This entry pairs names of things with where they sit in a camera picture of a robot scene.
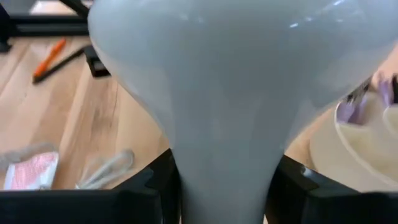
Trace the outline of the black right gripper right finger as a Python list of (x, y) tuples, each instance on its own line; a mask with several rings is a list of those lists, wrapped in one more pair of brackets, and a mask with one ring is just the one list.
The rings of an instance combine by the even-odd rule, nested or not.
[(268, 224), (398, 224), (398, 192), (360, 193), (283, 156), (264, 214)]

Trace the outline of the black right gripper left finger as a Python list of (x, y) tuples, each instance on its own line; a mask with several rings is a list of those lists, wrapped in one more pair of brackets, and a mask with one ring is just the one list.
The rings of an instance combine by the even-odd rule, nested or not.
[(111, 190), (0, 192), (0, 224), (178, 224), (180, 179), (171, 150)]

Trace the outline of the cream round desk organizer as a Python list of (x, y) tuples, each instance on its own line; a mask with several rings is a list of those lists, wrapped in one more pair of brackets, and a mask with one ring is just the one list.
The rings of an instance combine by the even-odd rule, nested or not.
[(379, 73), (375, 90), (367, 87), (339, 102), (335, 125), (360, 167), (398, 190), (398, 74)]

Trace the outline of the black aluminium table frame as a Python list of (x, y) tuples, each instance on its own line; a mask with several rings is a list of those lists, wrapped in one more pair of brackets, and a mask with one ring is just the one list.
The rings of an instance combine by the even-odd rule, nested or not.
[[(33, 15), (9, 14), (0, 4), (0, 53), (11, 49), (11, 37), (67, 37), (88, 35), (88, 13), (90, 8), (81, 0), (59, 0), (76, 14)], [(91, 75), (95, 78), (110, 76), (92, 45), (87, 45), (83, 54)]]

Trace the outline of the orange pen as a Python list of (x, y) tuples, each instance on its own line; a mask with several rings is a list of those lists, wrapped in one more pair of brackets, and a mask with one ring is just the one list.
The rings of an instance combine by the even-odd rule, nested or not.
[(44, 75), (44, 72), (48, 69), (49, 65), (55, 60), (57, 55), (62, 51), (66, 44), (66, 39), (59, 40), (52, 48), (47, 57), (38, 65), (35, 72), (33, 73), (33, 79), (37, 80)]

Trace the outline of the white lightbulb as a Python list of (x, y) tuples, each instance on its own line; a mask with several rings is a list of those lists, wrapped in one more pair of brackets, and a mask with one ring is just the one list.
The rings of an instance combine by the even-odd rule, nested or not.
[(378, 69), (398, 0), (95, 0), (91, 43), (169, 140), (183, 224), (262, 224), (289, 142)]

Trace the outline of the white red safety tag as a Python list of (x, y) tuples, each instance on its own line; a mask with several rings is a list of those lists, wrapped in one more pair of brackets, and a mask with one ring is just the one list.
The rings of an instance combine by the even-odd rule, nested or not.
[(51, 189), (58, 166), (58, 153), (45, 152), (9, 165), (4, 190)]

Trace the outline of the black pen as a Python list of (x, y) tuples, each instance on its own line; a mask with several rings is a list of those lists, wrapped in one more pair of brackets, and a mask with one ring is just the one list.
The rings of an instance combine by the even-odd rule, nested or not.
[(67, 56), (66, 58), (64, 58), (62, 61), (60, 61), (59, 63), (57, 63), (56, 65), (54, 65), (51, 68), (46, 68), (44, 67), (44, 69), (40, 68), (38, 70), (38, 73), (34, 73), (34, 76), (32, 78), (32, 83), (34, 85), (41, 83), (42, 81), (44, 81), (46, 78), (50, 77), (51, 75), (53, 75), (55, 72), (57, 72), (58, 70), (60, 70), (61, 68), (63, 68), (64, 66), (66, 66), (68, 63), (70, 63), (72, 60), (74, 60), (75, 58), (79, 57), (80, 55), (83, 54), (83, 52), (85, 51), (86, 46), (81, 47), (80, 49), (74, 51), (74, 53), (72, 53), (71, 55)]

